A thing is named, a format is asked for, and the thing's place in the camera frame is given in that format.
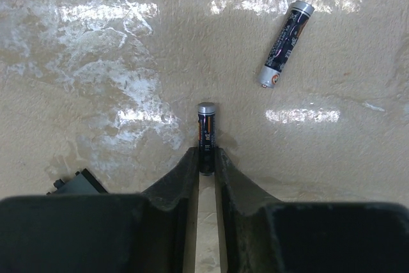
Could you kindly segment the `black battery cover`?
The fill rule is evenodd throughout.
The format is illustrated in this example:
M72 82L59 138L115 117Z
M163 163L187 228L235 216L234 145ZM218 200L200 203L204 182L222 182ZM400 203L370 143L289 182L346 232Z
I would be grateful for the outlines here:
M53 183L51 194L105 194L108 191L87 169L77 171L72 178L60 178Z

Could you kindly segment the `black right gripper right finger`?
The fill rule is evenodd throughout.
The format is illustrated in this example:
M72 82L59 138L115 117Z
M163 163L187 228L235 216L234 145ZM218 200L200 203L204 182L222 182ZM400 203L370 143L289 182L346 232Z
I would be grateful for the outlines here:
M284 202L219 148L223 272L407 272L408 209L385 202Z

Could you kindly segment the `black AAA battery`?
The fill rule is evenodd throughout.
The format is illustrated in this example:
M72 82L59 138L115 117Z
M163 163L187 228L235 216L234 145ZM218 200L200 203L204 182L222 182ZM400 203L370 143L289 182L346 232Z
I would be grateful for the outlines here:
M314 7L304 1L295 1L288 9L286 20L258 75L263 88L273 88L280 78L285 64L314 13Z

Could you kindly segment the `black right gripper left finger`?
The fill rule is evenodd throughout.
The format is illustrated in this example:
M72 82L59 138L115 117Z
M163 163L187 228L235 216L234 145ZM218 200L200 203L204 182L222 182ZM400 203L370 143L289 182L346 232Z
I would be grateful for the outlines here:
M193 272L199 152L140 193L1 201L2 272Z

